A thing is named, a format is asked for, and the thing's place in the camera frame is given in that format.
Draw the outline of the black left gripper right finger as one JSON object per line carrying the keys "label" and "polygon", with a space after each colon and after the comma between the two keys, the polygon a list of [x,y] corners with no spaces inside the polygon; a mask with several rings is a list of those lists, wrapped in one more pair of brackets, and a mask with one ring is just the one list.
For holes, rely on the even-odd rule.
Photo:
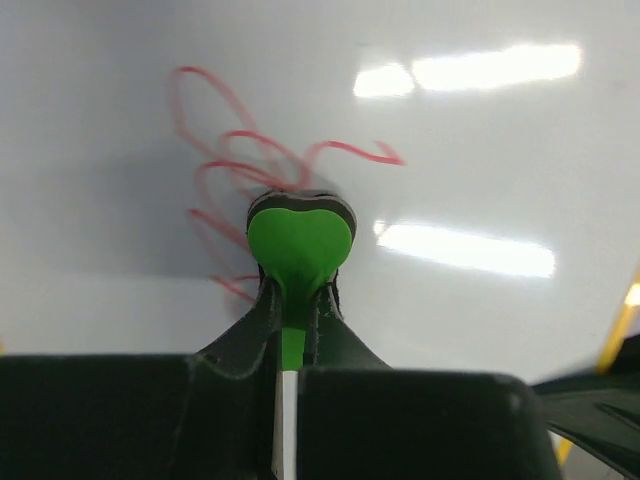
{"label": "black left gripper right finger", "polygon": [[344,322],[335,281],[296,274],[300,479],[557,479],[540,403],[495,372],[394,369]]}

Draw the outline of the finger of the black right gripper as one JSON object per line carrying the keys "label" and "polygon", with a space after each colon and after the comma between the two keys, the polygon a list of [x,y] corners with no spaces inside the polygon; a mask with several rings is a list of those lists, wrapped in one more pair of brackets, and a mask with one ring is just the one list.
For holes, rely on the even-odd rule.
{"label": "finger of the black right gripper", "polygon": [[605,373],[580,372],[533,387],[550,430],[628,479],[639,477],[639,337],[624,340]]}

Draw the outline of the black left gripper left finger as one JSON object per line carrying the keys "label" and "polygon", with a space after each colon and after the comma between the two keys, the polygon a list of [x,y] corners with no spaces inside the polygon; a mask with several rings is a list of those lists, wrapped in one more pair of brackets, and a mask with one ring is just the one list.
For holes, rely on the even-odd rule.
{"label": "black left gripper left finger", "polygon": [[282,297],[195,353],[1,360],[5,479],[270,479]]}

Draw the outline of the green whiteboard eraser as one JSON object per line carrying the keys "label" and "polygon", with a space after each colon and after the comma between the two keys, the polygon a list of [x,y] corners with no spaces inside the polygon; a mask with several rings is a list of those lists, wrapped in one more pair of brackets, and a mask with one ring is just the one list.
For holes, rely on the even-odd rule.
{"label": "green whiteboard eraser", "polygon": [[334,281],[356,232],[351,206],[332,192],[271,190],[250,205],[250,253],[260,275],[274,280],[281,293],[283,370],[303,367],[314,298]]}

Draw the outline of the yellow framed whiteboard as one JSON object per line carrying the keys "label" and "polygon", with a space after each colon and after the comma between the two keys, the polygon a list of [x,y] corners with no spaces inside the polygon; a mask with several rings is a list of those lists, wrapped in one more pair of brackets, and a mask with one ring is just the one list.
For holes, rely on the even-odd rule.
{"label": "yellow framed whiteboard", "polygon": [[[351,206],[336,302],[389,367],[607,372],[639,337],[638,3],[2,3],[1,360],[207,347],[268,278],[271,190]],[[300,479],[281,330],[270,479]],[[557,479],[628,479],[535,395]]]}

